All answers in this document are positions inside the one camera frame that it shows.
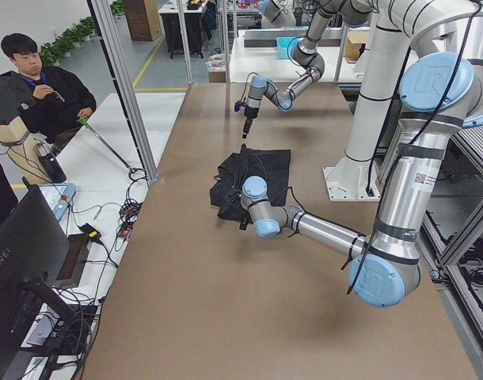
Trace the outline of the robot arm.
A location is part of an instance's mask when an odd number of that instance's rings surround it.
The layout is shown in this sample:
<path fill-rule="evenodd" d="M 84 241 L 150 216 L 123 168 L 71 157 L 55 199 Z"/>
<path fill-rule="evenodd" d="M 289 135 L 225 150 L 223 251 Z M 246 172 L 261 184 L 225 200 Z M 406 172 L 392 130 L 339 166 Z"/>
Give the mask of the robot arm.
<path fill-rule="evenodd" d="M 398 304 L 420 282 L 420 227 L 450 137 L 483 125 L 483 4 L 474 1 L 320 1 L 291 50 L 303 74 L 286 89 L 253 77 L 241 108 L 263 98 L 287 111 L 325 71 L 318 44 L 331 18 L 356 28 L 375 17 L 368 61 L 344 157 L 325 169 L 330 196 L 378 199 L 361 234 L 298 206 L 274 206 L 263 178 L 248 177 L 241 207 L 257 234 L 292 229 L 347 257 L 349 290 L 376 307 Z"/>
<path fill-rule="evenodd" d="M 325 61 L 317 53 L 317 49 L 322 34 L 333 16 L 340 14 L 346 25 L 358 28 L 368 21 L 373 11 L 365 1 L 318 1 L 314 8 L 314 15 L 306 34 L 298 39 L 293 47 L 287 49 L 291 61 L 304 69 L 304 73 L 286 89 L 278 89 L 271 79 L 259 74 L 253 72 L 248 74 L 244 97 L 234 105 L 236 112 L 241 108 L 245 109 L 243 138 L 249 134 L 264 97 L 281 111 L 287 112 L 291 109 L 295 98 L 322 77 L 325 72 Z"/>

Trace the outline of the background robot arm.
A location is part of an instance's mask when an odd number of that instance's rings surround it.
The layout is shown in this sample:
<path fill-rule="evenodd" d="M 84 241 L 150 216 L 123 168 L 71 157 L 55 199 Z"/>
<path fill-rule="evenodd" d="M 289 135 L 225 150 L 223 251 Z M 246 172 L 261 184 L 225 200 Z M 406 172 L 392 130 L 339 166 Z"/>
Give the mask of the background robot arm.
<path fill-rule="evenodd" d="M 284 9 L 278 1 L 260 1 L 258 2 L 258 10 L 261 14 L 261 27 L 263 29 L 296 26 L 296 19 L 292 11 Z"/>

